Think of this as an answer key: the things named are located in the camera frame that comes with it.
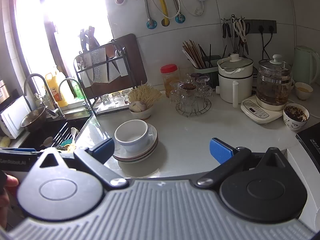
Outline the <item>person left hand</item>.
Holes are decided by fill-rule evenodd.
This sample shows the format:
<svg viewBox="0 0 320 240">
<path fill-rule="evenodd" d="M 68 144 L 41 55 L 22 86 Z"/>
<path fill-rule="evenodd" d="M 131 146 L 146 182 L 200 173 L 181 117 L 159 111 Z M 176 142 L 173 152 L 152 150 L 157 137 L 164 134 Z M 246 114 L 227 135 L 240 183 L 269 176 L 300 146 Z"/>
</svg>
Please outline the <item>person left hand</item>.
<svg viewBox="0 0 320 240">
<path fill-rule="evenodd" d="M 16 187 L 18 185 L 19 185 L 18 179 L 16 177 L 14 177 L 14 176 L 11 176 L 11 175 L 7 174 L 7 180 L 6 180 L 5 186 L 6 187 Z M 3 229 L 5 229 L 6 226 L 7 226 L 8 207 L 9 207 L 9 204 L 10 204 L 9 195 L 6 192 L 6 190 L 4 190 L 1 193 L 0 204 L 1 204 L 1 208 L 0 208 L 0 211 L 1 211 L 1 227 Z"/>
</svg>

